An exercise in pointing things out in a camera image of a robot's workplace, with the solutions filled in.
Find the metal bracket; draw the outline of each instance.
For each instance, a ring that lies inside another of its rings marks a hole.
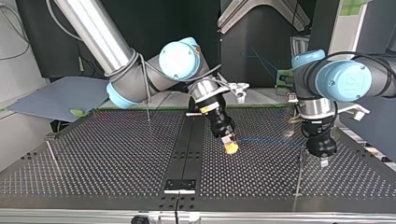
[[[195,194],[195,180],[167,180],[165,194]]]
[[[269,6],[276,9],[290,23],[293,21],[294,8],[297,0],[233,0],[225,9],[218,21],[218,26],[223,34],[227,33],[251,9],[257,6]],[[298,6],[294,18],[294,27],[302,31],[311,20],[303,9]]]
[[[353,104],[353,103],[338,103],[338,114],[343,117],[347,117],[350,119],[354,119],[356,121],[361,121],[364,115],[369,114],[370,110],[364,108],[361,105]],[[320,115],[321,118],[326,118],[334,115],[334,110],[329,111],[326,114]],[[317,119],[312,116],[304,116],[301,115],[304,119]]]

